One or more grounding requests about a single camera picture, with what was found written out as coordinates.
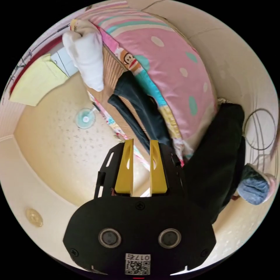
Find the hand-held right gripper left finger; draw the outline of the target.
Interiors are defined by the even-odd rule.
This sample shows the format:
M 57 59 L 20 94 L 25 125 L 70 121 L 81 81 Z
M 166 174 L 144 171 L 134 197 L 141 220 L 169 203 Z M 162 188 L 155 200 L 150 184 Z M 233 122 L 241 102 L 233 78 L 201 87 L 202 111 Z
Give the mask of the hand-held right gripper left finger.
M 115 192 L 121 195 L 132 195 L 134 180 L 134 141 L 133 139 L 127 139 L 123 144 L 119 171 L 115 183 Z

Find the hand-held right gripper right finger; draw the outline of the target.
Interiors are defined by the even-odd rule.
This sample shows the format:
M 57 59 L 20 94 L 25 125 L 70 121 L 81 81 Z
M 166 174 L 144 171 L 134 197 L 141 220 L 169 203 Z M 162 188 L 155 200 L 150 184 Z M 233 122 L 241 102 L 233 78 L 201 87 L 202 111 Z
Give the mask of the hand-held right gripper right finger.
M 150 140 L 150 194 L 162 195 L 167 192 L 164 166 L 157 140 Z

